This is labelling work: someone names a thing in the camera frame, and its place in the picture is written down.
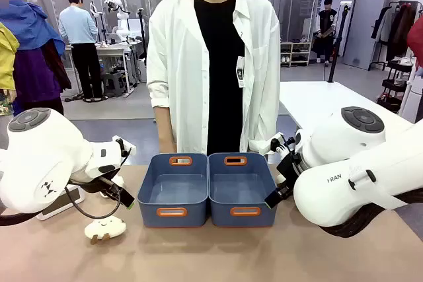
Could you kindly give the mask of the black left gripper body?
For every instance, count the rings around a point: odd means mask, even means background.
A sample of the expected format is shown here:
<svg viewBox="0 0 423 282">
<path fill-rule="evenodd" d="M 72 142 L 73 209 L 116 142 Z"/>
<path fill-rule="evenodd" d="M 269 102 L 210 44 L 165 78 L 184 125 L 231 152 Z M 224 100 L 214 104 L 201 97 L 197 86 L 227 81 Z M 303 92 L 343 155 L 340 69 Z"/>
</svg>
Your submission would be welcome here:
<svg viewBox="0 0 423 282">
<path fill-rule="evenodd" d="M 68 184 L 79 186 L 88 193 L 100 193 L 102 197 L 106 198 L 117 198 L 117 190 L 112 184 L 124 187 L 123 177 L 118 175 L 118 169 L 101 174 L 98 178 L 91 180 L 90 182 L 79 182 L 76 180 L 69 180 Z"/>
</svg>

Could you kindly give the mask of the person's right hand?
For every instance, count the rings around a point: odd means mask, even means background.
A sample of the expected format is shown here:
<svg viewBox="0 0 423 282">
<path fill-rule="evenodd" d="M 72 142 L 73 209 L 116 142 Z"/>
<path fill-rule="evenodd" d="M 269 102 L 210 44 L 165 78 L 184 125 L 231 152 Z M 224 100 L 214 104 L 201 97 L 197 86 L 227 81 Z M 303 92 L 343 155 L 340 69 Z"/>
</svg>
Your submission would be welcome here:
<svg viewBox="0 0 423 282">
<path fill-rule="evenodd" d="M 172 136 L 159 136 L 160 153 L 177 153 L 177 146 Z"/>
</svg>

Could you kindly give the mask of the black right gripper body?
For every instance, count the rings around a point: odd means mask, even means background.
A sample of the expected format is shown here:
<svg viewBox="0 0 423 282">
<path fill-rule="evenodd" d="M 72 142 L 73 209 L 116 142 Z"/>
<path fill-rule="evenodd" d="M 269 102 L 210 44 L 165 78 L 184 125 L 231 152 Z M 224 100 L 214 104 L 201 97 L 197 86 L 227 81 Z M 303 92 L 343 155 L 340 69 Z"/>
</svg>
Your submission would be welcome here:
<svg viewBox="0 0 423 282">
<path fill-rule="evenodd" d="M 301 157 L 298 153 L 281 155 L 281 161 L 276 169 L 284 180 L 278 178 L 276 182 L 278 193 L 282 198 L 288 198 L 293 194 L 295 182 L 301 174 L 300 163 Z"/>
</svg>

